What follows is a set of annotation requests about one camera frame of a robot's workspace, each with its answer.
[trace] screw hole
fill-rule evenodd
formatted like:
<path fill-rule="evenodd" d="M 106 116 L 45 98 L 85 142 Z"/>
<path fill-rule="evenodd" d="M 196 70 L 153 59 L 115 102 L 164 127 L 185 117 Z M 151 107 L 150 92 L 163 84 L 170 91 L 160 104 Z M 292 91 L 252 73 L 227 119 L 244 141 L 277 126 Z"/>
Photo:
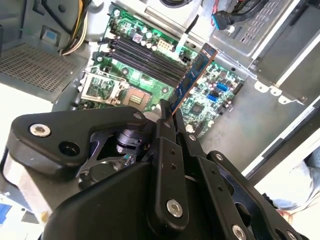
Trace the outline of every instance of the screw hole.
<path fill-rule="evenodd" d="M 275 229 L 275 233 L 278 235 L 278 237 L 281 239 L 281 240 L 286 240 L 286 236 L 282 233 L 282 231 L 280 231 L 280 229 L 276 228 Z"/>
<path fill-rule="evenodd" d="M 172 170 L 177 170 L 176 165 L 174 165 L 173 163 L 171 164 L 170 168 L 171 168 Z"/>
<path fill-rule="evenodd" d="M 80 153 L 80 147 L 72 141 L 62 141 L 59 144 L 59 150 L 68 157 L 75 157 Z"/>
<path fill-rule="evenodd" d="M 60 13 L 65 13 L 66 12 L 66 7 L 63 4 L 59 4 L 58 6 L 58 10 L 60 11 Z"/>

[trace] blue connector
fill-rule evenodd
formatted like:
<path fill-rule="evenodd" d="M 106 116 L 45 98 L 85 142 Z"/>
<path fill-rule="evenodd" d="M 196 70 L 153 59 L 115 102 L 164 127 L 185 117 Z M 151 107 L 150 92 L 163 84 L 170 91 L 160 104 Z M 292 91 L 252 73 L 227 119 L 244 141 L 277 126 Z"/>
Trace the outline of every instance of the blue connector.
<path fill-rule="evenodd" d="M 226 85 L 224 85 L 224 84 L 222 84 L 222 83 L 217 83 L 217 84 L 216 84 L 216 88 L 217 88 L 217 89 L 220 89 L 220 90 L 223 91 L 223 92 L 226 92 L 226 91 L 228 91 L 228 89 L 229 89 Z"/>
<path fill-rule="evenodd" d="M 210 95 L 210 94 L 207 96 L 207 98 L 208 98 L 209 100 L 211 100 L 212 102 L 214 102 L 214 103 L 218 100 L 217 97 L 212 96 L 212 95 Z"/>

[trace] metal bolt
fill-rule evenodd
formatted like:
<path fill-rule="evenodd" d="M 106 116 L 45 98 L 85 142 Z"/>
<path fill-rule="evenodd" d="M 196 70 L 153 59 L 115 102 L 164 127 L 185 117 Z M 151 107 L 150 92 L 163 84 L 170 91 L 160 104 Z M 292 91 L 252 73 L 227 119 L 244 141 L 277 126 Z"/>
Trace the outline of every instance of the metal bolt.
<path fill-rule="evenodd" d="M 142 119 L 142 116 L 139 113 L 135 113 L 133 116 L 135 116 L 137 119 Z"/>
<path fill-rule="evenodd" d="M 182 207 L 181 205 L 174 199 L 171 199 L 166 202 L 166 209 L 168 212 L 176 218 L 181 218 L 182 216 Z"/>
<path fill-rule="evenodd" d="M 195 137 L 195 136 L 193 136 L 192 134 L 190 134 L 190 135 L 189 135 L 189 138 L 190 138 L 192 141 L 197 140 L 197 139 L 196 139 L 196 137 Z"/>
<path fill-rule="evenodd" d="M 239 239 L 239 240 L 246 240 L 247 239 L 245 232 L 238 225 L 233 225 L 232 231 L 237 239 Z"/>
<path fill-rule="evenodd" d="M 43 125 L 43 124 L 33 124 L 30 129 L 29 129 L 30 133 L 32 133 L 33 135 L 37 136 L 37 137 L 48 137 L 51 134 L 51 130 L 48 126 Z"/>
<path fill-rule="evenodd" d="M 164 124 L 166 127 L 171 128 L 170 123 L 168 123 L 167 121 L 165 121 L 163 124 Z"/>
<path fill-rule="evenodd" d="M 288 233 L 289 237 L 290 237 L 292 240 L 297 240 L 296 236 L 295 236 L 292 232 L 290 232 L 290 231 L 286 231 L 286 232 Z"/>
<path fill-rule="evenodd" d="M 219 159 L 220 161 L 222 161 L 222 160 L 224 159 L 219 153 L 217 153 L 215 156 L 216 156 L 216 158 Z"/>
<path fill-rule="evenodd" d="M 143 150 L 148 150 L 150 148 L 150 143 L 143 145 Z"/>

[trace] chip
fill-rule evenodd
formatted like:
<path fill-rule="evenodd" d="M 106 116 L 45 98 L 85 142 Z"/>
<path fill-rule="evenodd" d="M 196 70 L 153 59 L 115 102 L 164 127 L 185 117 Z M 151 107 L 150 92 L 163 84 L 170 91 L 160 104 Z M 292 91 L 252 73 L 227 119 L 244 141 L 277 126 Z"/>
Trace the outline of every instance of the chip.
<path fill-rule="evenodd" d="M 139 44 L 142 40 L 142 36 L 140 34 L 136 33 L 136 34 L 134 34 L 132 40 Z"/>
<path fill-rule="evenodd" d="M 199 103 L 195 103 L 193 104 L 191 110 L 190 110 L 190 113 L 191 114 L 195 114 L 195 115 L 198 115 L 202 112 L 202 110 L 204 109 L 205 107 L 202 106 L 201 104 Z"/>

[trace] motherboard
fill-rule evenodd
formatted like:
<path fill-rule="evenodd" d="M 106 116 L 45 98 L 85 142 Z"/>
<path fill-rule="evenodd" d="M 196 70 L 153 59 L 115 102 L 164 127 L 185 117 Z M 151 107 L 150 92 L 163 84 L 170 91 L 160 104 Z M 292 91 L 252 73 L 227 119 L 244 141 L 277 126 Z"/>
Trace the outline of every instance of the motherboard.
<path fill-rule="evenodd" d="M 87 71 L 78 109 L 133 106 L 152 111 L 168 100 L 197 52 L 145 24 L 118 6 L 113 8 L 105 36 L 109 42 L 96 53 Z M 225 111 L 244 80 L 215 62 L 207 67 L 180 106 L 186 130 L 201 137 Z"/>

